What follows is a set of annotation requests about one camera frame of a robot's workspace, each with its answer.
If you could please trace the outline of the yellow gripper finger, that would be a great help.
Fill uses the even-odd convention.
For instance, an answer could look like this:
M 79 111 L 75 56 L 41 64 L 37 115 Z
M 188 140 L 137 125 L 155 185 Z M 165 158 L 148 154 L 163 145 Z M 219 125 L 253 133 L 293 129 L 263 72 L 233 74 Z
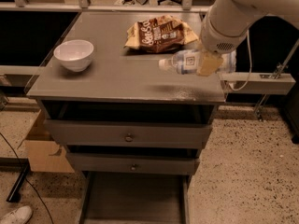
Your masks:
M 220 54 L 214 54 L 209 51 L 202 51 L 196 74 L 202 77 L 212 75 L 222 65 L 223 58 Z

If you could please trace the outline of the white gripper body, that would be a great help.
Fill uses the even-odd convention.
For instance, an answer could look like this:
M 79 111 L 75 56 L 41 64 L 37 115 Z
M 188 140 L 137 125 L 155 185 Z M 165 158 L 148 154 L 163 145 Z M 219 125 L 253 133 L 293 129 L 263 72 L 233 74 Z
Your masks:
M 205 50 L 211 53 L 230 53 L 244 41 L 247 34 L 238 36 L 223 35 L 216 30 L 208 14 L 202 20 L 200 39 Z

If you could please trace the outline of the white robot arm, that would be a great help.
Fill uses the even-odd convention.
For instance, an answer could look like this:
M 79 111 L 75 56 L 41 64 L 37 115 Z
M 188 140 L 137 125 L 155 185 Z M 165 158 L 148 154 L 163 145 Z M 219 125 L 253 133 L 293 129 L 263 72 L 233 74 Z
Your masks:
M 196 74 L 208 77 L 246 38 L 250 26 L 271 14 L 299 28 L 299 0 L 216 0 L 201 24 Z

